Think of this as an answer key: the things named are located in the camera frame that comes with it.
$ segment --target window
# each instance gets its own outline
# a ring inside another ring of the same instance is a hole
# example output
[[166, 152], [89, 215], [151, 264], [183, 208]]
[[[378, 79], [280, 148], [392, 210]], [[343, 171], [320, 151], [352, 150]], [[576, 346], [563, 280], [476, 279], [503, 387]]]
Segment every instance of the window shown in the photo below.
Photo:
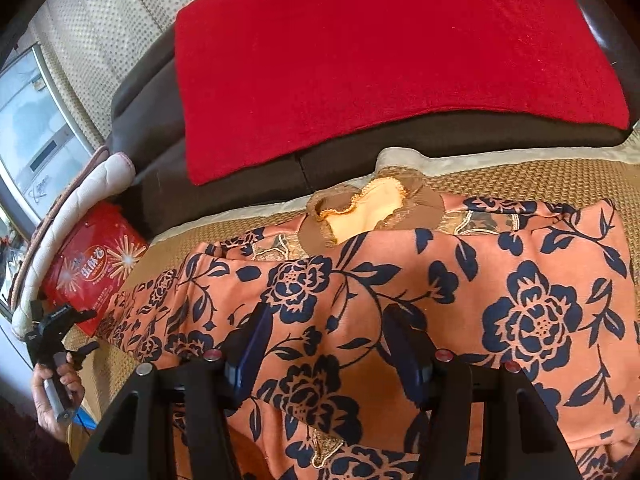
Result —
[[62, 104], [37, 45], [0, 73], [0, 178], [34, 224], [92, 151]]

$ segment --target brown leather sofa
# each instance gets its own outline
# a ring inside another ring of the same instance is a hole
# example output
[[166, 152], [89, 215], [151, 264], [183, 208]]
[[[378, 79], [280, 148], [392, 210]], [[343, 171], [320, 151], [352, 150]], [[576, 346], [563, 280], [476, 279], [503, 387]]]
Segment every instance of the brown leather sofa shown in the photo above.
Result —
[[[576, 0], [622, 83], [631, 124], [640, 118], [640, 51], [604, 0]], [[133, 186], [118, 197], [141, 234], [247, 205], [280, 202], [370, 173], [389, 146], [427, 156], [513, 148], [614, 146], [627, 131], [572, 124], [527, 114], [447, 112], [383, 124], [324, 142], [261, 166], [194, 186], [187, 177], [184, 117], [176, 83], [173, 29], [164, 33], [130, 72], [112, 103], [107, 144], [135, 164]], [[211, 163], [220, 156], [211, 153]]]

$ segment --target handle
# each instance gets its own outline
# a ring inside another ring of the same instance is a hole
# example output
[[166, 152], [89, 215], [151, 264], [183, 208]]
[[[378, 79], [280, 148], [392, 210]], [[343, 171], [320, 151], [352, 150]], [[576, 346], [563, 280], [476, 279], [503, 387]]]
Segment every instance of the handle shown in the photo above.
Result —
[[64, 363], [66, 363], [66, 352], [58, 352], [53, 356], [52, 362], [42, 364], [53, 371], [53, 377], [44, 381], [47, 399], [49, 399], [58, 424], [68, 426], [76, 416], [76, 409], [69, 398], [66, 386], [60, 382], [60, 376], [57, 372], [57, 368]]
[[71, 352], [74, 369], [76, 371], [82, 370], [82, 362], [84, 362], [84, 360], [91, 352], [97, 350], [98, 348], [100, 348], [100, 343], [98, 343], [97, 341], [91, 341], [90, 343], [81, 346], [75, 352]]

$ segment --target black bracket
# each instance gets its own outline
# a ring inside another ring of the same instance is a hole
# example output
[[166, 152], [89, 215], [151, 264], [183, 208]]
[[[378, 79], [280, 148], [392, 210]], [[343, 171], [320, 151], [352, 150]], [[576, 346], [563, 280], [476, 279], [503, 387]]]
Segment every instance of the black bracket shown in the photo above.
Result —
[[431, 412], [414, 480], [462, 478], [474, 402], [484, 404], [479, 480], [580, 480], [558, 425], [519, 364], [485, 368], [437, 349], [400, 306], [385, 309], [383, 333], [406, 397]]
[[[251, 393], [272, 323], [259, 304], [215, 356], [166, 370], [138, 365], [70, 480], [175, 480], [173, 403], [185, 405], [193, 480], [241, 480], [225, 410]], [[558, 426], [517, 363], [469, 365], [413, 329], [399, 306], [385, 309], [383, 331], [407, 398], [431, 412], [414, 480], [462, 478], [473, 402], [484, 404], [480, 480], [580, 480]]]

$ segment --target black clamp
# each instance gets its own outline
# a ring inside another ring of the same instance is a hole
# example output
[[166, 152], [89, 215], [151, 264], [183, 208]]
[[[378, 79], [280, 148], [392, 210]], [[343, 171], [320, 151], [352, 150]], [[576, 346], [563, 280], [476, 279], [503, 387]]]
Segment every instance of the black clamp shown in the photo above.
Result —
[[241, 480], [225, 410], [238, 409], [251, 394], [272, 323], [267, 306], [259, 304], [211, 356], [165, 370], [138, 365], [105, 412], [70, 480], [175, 480], [171, 416], [178, 403], [184, 404], [189, 428], [193, 480]]
[[484, 404], [479, 480], [580, 480], [558, 425], [519, 364], [486, 368], [437, 349], [400, 306], [385, 309], [382, 327], [405, 395], [431, 412], [414, 480], [462, 478], [474, 402]]
[[36, 322], [34, 330], [26, 335], [31, 363], [34, 366], [40, 363], [53, 371], [53, 377], [44, 381], [44, 389], [59, 424], [69, 425], [76, 409], [69, 398], [69, 392], [60, 382], [56, 369], [66, 363], [66, 354], [70, 352], [75, 370], [81, 370], [84, 359], [100, 346], [97, 341], [93, 341], [76, 351], [69, 351], [65, 349], [62, 340], [75, 323], [95, 316], [95, 310], [78, 312], [71, 305], [65, 304]]

